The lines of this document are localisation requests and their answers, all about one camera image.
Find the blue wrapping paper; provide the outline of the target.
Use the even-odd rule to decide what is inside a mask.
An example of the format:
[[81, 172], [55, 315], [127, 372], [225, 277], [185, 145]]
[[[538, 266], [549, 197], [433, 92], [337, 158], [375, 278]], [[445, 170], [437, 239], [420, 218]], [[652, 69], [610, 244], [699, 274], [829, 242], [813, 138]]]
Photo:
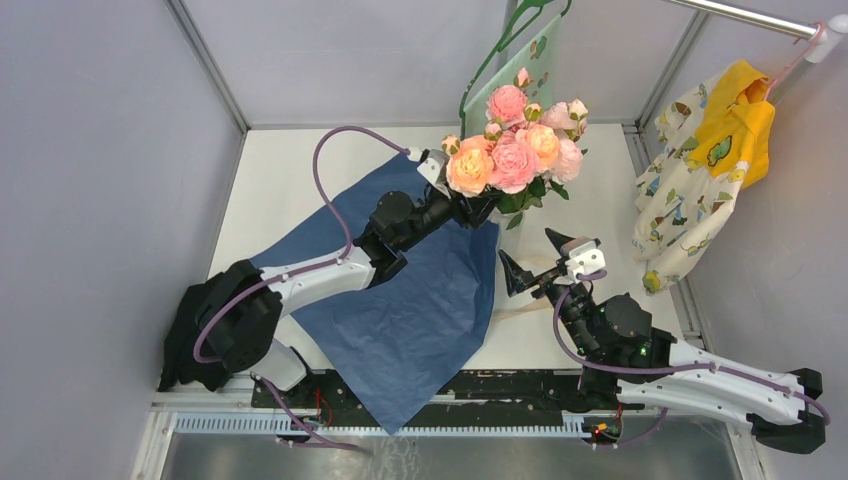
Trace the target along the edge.
[[495, 297], [499, 228], [449, 221], [375, 288], [281, 319], [275, 337], [332, 368], [389, 434], [403, 428], [482, 347]]

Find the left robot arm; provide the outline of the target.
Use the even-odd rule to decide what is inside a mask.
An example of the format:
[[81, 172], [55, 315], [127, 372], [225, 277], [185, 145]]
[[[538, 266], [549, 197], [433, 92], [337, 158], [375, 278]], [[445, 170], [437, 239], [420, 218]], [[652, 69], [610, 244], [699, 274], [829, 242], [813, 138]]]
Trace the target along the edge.
[[209, 281], [211, 292], [198, 307], [199, 334], [192, 348], [199, 365], [226, 374], [248, 372], [290, 407], [306, 405], [314, 381], [298, 352], [278, 342], [279, 319], [326, 298], [381, 285], [407, 264], [404, 252], [444, 224], [481, 226], [495, 210], [499, 193], [467, 198], [430, 188], [421, 200], [390, 191], [378, 201], [362, 234], [344, 248], [296, 264], [257, 268], [233, 264]]

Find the separated pink rose stem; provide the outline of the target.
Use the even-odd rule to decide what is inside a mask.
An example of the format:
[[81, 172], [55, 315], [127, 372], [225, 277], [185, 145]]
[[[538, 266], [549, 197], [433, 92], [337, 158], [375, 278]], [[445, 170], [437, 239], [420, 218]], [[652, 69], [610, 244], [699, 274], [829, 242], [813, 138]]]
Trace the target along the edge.
[[494, 141], [505, 131], [516, 132], [535, 123], [541, 123], [554, 129], [565, 130], [577, 141], [588, 127], [588, 107], [580, 100], [557, 102], [550, 107], [543, 107], [532, 100], [538, 87], [526, 68], [520, 68], [513, 77], [512, 83], [495, 88], [488, 96], [485, 106], [485, 116], [488, 123], [483, 129], [483, 136]]

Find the cream ribbon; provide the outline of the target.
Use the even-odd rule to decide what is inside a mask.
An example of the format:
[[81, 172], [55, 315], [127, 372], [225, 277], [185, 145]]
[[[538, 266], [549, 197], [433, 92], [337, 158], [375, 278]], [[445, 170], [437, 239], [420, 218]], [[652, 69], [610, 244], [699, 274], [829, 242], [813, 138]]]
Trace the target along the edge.
[[520, 294], [517, 297], [501, 296], [495, 299], [490, 324], [550, 309], [551, 304], [545, 298], [535, 299], [529, 294]]

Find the pink flower bunch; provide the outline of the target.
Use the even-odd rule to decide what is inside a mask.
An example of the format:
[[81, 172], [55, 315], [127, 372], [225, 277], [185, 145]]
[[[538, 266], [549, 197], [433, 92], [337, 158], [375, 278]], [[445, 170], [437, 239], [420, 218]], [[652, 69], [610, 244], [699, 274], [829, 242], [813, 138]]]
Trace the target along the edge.
[[524, 190], [536, 177], [540, 166], [537, 153], [510, 131], [501, 135], [490, 156], [494, 167], [488, 183], [506, 194]]

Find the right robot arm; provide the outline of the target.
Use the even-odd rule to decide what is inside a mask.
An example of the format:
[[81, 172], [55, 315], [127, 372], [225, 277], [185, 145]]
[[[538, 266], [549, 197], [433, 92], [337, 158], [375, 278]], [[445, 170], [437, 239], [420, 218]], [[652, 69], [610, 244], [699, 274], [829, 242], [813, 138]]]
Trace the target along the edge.
[[551, 304], [555, 339], [581, 367], [577, 392], [585, 405], [679, 410], [745, 429], [758, 443], [792, 454], [825, 443], [831, 417], [819, 401], [819, 372], [771, 372], [712, 354], [654, 327], [629, 294], [596, 302], [591, 284], [606, 274], [599, 240], [545, 234], [559, 254], [552, 268], [535, 274], [504, 250], [498, 258], [509, 296], [528, 292]]

